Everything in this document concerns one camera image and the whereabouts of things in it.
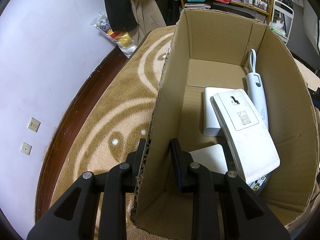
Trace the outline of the cartoon cheers case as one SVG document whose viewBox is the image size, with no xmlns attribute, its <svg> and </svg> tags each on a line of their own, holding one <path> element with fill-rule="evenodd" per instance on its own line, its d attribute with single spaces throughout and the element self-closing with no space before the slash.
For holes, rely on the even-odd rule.
<svg viewBox="0 0 320 240">
<path fill-rule="evenodd" d="M 248 184 L 248 186 L 251 188 L 253 192 L 255 192 L 257 195 L 261 194 L 263 189 L 265 188 L 267 182 L 269 181 L 270 178 L 270 173 L 264 175 L 263 177 L 255 180 L 254 182 Z"/>
</svg>

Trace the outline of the grey white power bank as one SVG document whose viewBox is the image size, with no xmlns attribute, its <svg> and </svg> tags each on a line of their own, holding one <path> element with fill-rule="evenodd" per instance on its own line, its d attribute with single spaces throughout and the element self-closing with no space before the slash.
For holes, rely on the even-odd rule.
<svg viewBox="0 0 320 240">
<path fill-rule="evenodd" d="M 250 49 L 248 53 L 250 72 L 246 76 L 247 94 L 260 114 L 265 126 L 268 128 L 267 103 L 262 78 L 260 74 L 256 72 L 256 61 L 256 51 L 254 49 Z"/>
</svg>

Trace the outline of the white router box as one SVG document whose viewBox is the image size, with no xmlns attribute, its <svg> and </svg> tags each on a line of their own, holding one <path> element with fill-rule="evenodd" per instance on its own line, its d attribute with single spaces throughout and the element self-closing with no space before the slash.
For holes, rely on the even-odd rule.
<svg viewBox="0 0 320 240">
<path fill-rule="evenodd" d="M 247 184 L 279 167 L 280 158 L 272 137 L 243 89 L 214 94 L 212 105 L 236 171 Z"/>
</svg>

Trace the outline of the white square charger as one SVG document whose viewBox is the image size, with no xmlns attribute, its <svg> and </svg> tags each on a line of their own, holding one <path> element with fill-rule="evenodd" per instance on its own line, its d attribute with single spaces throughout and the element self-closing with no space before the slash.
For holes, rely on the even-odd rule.
<svg viewBox="0 0 320 240">
<path fill-rule="evenodd" d="M 220 144 L 195 150 L 190 154 L 194 162 L 205 166 L 212 172 L 225 174 L 228 171 L 225 154 Z"/>
</svg>

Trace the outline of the white power adapter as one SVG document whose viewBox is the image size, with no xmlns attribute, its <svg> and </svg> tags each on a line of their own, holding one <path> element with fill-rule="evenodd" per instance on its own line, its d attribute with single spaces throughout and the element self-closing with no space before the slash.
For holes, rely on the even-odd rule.
<svg viewBox="0 0 320 240">
<path fill-rule="evenodd" d="M 207 136 L 223 137 L 224 133 L 219 125 L 213 109 L 214 94 L 233 90 L 231 88 L 206 87 L 203 93 L 203 134 Z"/>
</svg>

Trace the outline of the cardboard box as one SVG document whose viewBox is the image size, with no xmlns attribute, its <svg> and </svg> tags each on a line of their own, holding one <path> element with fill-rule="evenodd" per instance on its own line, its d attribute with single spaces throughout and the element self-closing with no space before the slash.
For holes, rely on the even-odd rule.
<svg viewBox="0 0 320 240">
<path fill-rule="evenodd" d="M 174 184 L 169 141 L 177 138 L 184 151 L 219 143 L 203 134 L 202 93 L 206 87 L 245 88 L 250 49 L 257 52 L 280 157 L 261 198 L 289 231 L 319 205 L 319 112 L 287 47 L 258 21 L 188 9 L 176 25 L 159 82 L 131 215 L 136 227 L 165 238 L 191 237 L 192 196 Z"/>
</svg>

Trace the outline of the beige brown patterned carpet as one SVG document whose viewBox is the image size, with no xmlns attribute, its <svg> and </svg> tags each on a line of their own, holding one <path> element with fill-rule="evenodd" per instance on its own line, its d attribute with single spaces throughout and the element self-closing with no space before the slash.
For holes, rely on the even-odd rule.
<svg viewBox="0 0 320 240">
<path fill-rule="evenodd" d="M 80 129 L 53 193 L 57 201 L 85 171 L 100 174 L 122 163 L 147 138 L 174 26 L 151 31 L 114 78 Z M 316 77 L 295 61 L 308 86 Z"/>
</svg>

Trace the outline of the white metal cart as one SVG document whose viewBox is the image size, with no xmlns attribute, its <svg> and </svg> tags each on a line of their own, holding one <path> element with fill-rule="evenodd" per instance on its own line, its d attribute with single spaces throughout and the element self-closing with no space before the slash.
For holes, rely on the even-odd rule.
<svg viewBox="0 0 320 240">
<path fill-rule="evenodd" d="M 291 34 L 294 10 L 285 3 L 274 0 L 269 27 L 287 44 Z"/>
</svg>

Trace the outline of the wooden bookshelf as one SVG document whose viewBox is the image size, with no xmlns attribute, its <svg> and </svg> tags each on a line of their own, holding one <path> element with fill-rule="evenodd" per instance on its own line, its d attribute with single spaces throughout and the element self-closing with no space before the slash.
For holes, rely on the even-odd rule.
<svg viewBox="0 0 320 240">
<path fill-rule="evenodd" d="M 230 12 L 269 24 L 273 2 L 274 0 L 231 0 L 229 3 L 221 3 L 214 0 L 205 0 L 204 2 L 188 2 L 187 0 L 181 0 L 181 6 L 184 9 L 185 3 L 206 3 L 210 4 L 210 10 Z"/>
</svg>

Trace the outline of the stack of books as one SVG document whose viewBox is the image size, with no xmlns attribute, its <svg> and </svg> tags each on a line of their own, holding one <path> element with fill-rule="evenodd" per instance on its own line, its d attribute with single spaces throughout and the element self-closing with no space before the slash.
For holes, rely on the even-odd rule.
<svg viewBox="0 0 320 240">
<path fill-rule="evenodd" d="M 206 3 L 185 3 L 184 9 L 211 9 L 210 4 Z"/>
</svg>

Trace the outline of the plastic bag with toys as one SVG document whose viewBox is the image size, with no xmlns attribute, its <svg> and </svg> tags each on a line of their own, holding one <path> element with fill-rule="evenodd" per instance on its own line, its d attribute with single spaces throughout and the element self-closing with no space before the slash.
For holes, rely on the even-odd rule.
<svg viewBox="0 0 320 240">
<path fill-rule="evenodd" d="M 103 36 L 116 44 L 127 58 L 129 58 L 137 49 L 137 45 L 130 33 L 125 30 L 113 31 L 111 29 L 106 12 L 100 12 L 99 16 L 91 22 L 91 25 L 94 26 Z"/>
</svg>

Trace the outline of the beige trench coat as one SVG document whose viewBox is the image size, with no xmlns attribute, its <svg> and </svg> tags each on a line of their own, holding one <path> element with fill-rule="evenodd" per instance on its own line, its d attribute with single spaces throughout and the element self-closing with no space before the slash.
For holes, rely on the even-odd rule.
<svg viewBox="0 0 320 240">
<path fill-rule="evenodd" d="M 136 45 L 140 45 L 150 31 L 166 27 L 166 23 L 155 0 L 130 0 L 137 26 L 130 31 Z"/>
</svg>

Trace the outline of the black hanging coat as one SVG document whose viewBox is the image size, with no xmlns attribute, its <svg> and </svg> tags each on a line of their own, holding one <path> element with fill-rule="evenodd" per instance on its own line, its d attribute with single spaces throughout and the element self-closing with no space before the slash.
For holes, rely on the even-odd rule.
<svg viewBox="0 0 320 240">
<path fill-rule="evenodd" d="M 130 0 L 104 0 L 105 9 L 112 30 L 132 31 L 138 25 Z"/>
</svg>

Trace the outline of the lower wall socket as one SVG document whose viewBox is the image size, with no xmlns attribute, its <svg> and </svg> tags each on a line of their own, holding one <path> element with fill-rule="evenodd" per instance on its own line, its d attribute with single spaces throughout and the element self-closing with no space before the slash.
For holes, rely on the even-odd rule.
<svg viewBox="0 0 320 240">
<path fill-rule="evenodd" d="M 22 142 L 22 146 L 21 146 L 21 152 L 22 153 L 24 153 L 26 155 L 29 155 L 31 153 L 31 149 L 32 149 L 31 145 L 29 145 L 26 142 Z"/>
</svg>

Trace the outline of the upper wall socket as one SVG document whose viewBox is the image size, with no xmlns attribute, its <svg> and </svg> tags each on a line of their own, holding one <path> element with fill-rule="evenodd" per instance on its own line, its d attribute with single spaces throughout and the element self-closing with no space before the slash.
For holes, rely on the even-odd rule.
<svg viewBox="0 0 320 240">
<path fill-rule="evenodd" d="M 28 129 L 36 133 L 40 127 L 40 124 L 41 124 L 40 121 L 36 120 L 35 118 L 31 118 L 28 125 Z"/>
</svg>

